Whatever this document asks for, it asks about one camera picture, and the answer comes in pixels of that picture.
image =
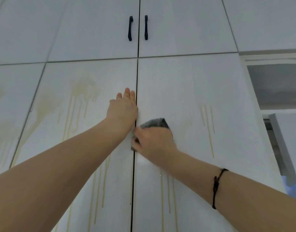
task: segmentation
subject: forearm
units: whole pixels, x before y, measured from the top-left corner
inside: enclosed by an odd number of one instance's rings
[[[161,167],[212,205],[219,167],[182,152]],[[296,199],[230,171],[220,179],[215,206],[239,232],[296,231]]]
[[[0,231],[50,231],[124,139],[110,127],[104,120],[1,174]]]

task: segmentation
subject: black handle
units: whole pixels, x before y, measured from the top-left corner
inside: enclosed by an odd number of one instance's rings
[[[127,35],[127,37],[129,38],[129,41],[132,41],[132,35],[131,35],[131,26],[132,26],[132,22],[133,22],[133,16],[130,16],[130,21],[129,21],[129,34]]]
[[[147,22],[148,22],[148,15],[145,15],[145,40],[148,40]]]

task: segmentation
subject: white cabinet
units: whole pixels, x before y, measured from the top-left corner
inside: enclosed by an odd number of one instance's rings
[[[284,191],[244,70],[237,53],[139,59],[137,124],[164,117],[181,151]],[[232,228],[196,193],[136,154],[133,231]]]
[[[135,58],[138,18],[139,0],[69,0],[49,61]]]
[[[139,38],[140,57],[237,51],[222,0],[141,0]]]
[[[0,64],[45,62],[66,0],[5,0],[0,8]]]
[[[223,0],[239,51],[296,49],[296,0]]]
[[[47,63],[13,165],[98,124],[109,100],[136,89],[137,59]],[[131,134],[91,176],[53,231],[131,226]]]
[[[0,66],[0,173],[9,169],[44,64]]]
[[[296,182],[296,114],[269,116],[288,174]]]

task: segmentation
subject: black string bracelet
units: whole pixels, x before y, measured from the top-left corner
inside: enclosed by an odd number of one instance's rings
[[[220,180],[220,177],[222,176],[222,174],[225,172],[225,171],[228,171],[228,169],[222,169],[221,170],[221,173],[219,175],[219,177],[217,178],[216,176],[214,177],[214,187],[213,187],[213,191],[214,191],[214,199],[212,201],[212,208],[213,209],[216,209],[216,206],[214,205],[215,203],[215,200],[216,200],[216,193],[218,191],[218,188],[219,188],[219,180]]]

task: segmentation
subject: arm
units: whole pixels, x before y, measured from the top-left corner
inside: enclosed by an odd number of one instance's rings
[[[49,232],[137,118],[135,93],[111,100],[106,118],[0,175],[0,231]]]
[[[168,129],[136,128],[135,135],[134,149],[212,205],[219,167],[180,152]],[[296,199],[233,172],[222,175],[215,206],[239,232],[296,231]]]

